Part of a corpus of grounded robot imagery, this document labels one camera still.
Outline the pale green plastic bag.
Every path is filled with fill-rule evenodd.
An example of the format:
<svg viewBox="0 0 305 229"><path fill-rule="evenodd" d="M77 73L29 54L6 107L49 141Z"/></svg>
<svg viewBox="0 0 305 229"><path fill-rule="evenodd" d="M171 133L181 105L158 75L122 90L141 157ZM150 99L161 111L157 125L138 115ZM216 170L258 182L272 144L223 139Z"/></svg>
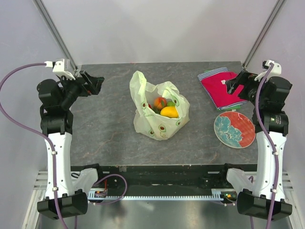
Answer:
<svg viewBox="0 0 305 229"><path fill-rule="evenodd" d="M172 82L154 85L147 82L142 72L136 71L130 80L129 88L136 106L133 124L137 133L158 141L167 140L189 122L190 104ZM174 102L178 117L162 116L149 107L153 106L157 97Z"/></svg>

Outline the peach fruit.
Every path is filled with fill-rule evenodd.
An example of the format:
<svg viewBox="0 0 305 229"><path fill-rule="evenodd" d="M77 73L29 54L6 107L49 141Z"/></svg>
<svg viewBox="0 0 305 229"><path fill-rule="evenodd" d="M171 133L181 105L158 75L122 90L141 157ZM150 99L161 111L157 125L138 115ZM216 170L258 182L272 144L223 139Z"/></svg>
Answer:
<svg viewBox="0 0 305 229"><path fill-rule="evenodd" d="M163 108L165 108L167 106L167 101L164 97L157 97L154 100L153 106L154 106L154 108L156 108L158 110L162 110Z"/></svg>

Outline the green round fruit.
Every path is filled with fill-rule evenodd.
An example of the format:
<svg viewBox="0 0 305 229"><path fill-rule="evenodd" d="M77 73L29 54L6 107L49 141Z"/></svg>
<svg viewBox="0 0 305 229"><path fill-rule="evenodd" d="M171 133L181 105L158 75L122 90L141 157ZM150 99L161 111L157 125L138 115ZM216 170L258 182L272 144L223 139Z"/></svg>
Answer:
<svg viewBox="0 0 305 229"><path fill-rule="evenodd" d="M173 101L168 101L167 106L176 106L175 102Z"/></svg>

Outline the yellow bell pepper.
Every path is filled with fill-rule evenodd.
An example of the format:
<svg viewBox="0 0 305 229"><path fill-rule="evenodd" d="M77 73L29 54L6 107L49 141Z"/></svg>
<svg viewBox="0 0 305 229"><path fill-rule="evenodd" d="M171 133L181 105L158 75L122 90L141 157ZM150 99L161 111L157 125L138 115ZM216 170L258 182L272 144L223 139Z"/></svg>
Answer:
<svg viewBox="0 0 305 229"><path fill-rule="evenodd" d="M175 106L167 106L160 111L161 116L168 118L178 118L179 114Z"/></svg>

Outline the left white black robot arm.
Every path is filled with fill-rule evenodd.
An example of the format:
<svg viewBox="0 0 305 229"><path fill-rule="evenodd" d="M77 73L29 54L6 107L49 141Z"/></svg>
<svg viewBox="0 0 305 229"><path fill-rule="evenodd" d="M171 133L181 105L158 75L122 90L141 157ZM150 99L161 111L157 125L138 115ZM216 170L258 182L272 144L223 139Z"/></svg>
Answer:
<svg viewBox="0 0 305 229"><path fill-rule="evenodd" d="M104 77L90 76L80 71L79 77L59 81L47 79L37 86L40 107L41 131L47 148L47 188L45 197L38 202L37 210L50 219L84 215L88 210L88 193L91 187L101 187L105 177L99 165L84 166L76 180L71 176L70 149L73 114L70 110L78 97L98 95Z"/></svg>

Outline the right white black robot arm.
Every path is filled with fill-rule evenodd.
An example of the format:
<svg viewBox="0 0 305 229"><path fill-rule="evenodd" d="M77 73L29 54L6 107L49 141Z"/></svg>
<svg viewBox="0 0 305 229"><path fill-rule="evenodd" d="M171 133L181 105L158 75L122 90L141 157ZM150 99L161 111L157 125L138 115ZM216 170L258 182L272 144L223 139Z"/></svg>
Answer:
<svg viewBox="0 0 305 229"><path fill-rule="evenodd" d="M242 85L239 98L254 105L252 121L258 145L256 179L251 182L241 168L230 165L218 176L218 182L225 188L233 186L240 214L271 223L292 214L292 205L285 201L282 180L289 126L283 107L292 84L280 76L268 80L256 80L256 77L256 74L242 70L236 78L226 82L229 94Z"/></svg>

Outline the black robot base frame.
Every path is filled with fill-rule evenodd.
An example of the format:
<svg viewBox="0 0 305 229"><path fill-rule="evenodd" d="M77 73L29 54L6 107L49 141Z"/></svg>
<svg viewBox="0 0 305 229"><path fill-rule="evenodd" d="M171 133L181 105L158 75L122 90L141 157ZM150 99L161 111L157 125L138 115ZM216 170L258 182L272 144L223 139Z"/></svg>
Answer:
<svg viewBox="0 0 305 229"><path fill-rule="evenodd" d="M255 164L223 165L146 165L146 166L101 166L92 164L72 166L73 172L95 168L98 178L111 174L106 182L97 187L106 187L111 196L191 196L210 195L214 189L231 189L226 180L227 170L241 169L255 172Z"/></svg>

